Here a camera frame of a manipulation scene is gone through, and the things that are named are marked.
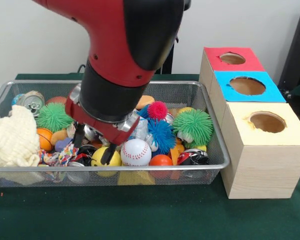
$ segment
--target red paper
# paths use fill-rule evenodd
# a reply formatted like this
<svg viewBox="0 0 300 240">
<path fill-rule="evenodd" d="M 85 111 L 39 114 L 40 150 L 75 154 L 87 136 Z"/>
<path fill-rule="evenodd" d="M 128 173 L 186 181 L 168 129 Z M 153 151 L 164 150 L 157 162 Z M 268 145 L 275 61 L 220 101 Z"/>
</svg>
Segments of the red paper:
<svg viewBox="0 0 300 240">
<path fill-rule="evenodd" d="M 245 71 L 265 72 L 257 56 L 251 48 L 245 47 L 205 47 L 204 51 L 214 71 Z M 221 61 L 221 56 L 226 53 L 238 54 L 245 58 L 243 64 L 229 64 Z"/>
</svg>

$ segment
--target red box top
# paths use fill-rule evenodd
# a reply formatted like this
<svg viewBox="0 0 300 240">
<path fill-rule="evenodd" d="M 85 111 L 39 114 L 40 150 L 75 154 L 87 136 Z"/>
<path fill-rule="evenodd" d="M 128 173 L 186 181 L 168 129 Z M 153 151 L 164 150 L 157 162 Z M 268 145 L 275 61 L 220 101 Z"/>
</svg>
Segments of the red box top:
<svg viewBox="0 0 300 240">
<path fill-rule="evenodd" d="M 214 71 L 265 72 L 251 48 L 205 47 L 204 51 Z"/>
</svg>

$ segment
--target baseball stitching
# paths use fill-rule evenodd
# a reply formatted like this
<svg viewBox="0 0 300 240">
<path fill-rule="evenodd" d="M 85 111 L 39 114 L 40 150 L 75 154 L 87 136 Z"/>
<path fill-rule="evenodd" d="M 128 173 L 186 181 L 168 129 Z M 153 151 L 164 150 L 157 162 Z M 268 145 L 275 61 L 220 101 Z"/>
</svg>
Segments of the baseball stitching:
<svg viewBox="0 0 300 240">
<path fill-rule="evenodd" d="M 148 144 L 145 144 L 144 148 L 142 149 L 142 152 L 137 154 L 137 155 L 132 155 L 130 153 L 127 152 L 126 150 L 126 145 L 124 144 L 123 147 L 122 147 L 122 152 L 123 152 L 123 155 L 127 158 L 130 158 L 130 159 L 133 159 L 133 160 L 139 160 L 140 158 L 142 158 L 146 153 L 147 153 L 147 150 L 148 150 Z"/>
</svg>

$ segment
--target baseball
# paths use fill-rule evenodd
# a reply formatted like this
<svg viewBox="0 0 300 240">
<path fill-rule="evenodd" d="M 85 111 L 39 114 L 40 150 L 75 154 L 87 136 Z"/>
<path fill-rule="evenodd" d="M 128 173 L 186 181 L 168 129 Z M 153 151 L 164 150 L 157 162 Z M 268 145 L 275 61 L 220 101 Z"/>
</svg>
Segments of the baseball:
<svg viewBox="0 0 300 240">
<path fill-rule="evenodd" d="M 151 160 L 151 148 L 141 139 L 131 139 L 122 146 L 121 160 L 127 166 L 147 166 Z"/>
</svg>

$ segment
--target wooden box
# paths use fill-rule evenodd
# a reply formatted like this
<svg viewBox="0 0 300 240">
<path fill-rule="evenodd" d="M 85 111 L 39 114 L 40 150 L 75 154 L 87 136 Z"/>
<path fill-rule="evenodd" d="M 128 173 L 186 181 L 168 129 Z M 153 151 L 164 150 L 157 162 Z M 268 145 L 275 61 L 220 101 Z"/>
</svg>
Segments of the wooden box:
<svg viewBox="0 0 300 240">
<path fill-rule="evenodd" d="M 264 72 L 265 69 L 250 48 L 205 47 L 203 50 L 199 81 L 208 94 L 215 80 L 214 71 Z"/>
<path fill-rule="evenodd" d="M 286 102 L 265 71 L 215 71 L 214 77 L 209 97 L 220 126 L 226 102 Z"/>
<path fill-rule="evenodd" d="M 228 102 L 221 131 L 229 199 L 287 199 L 300 178 L 300 121 L 287 103 Z"/>
</svg>

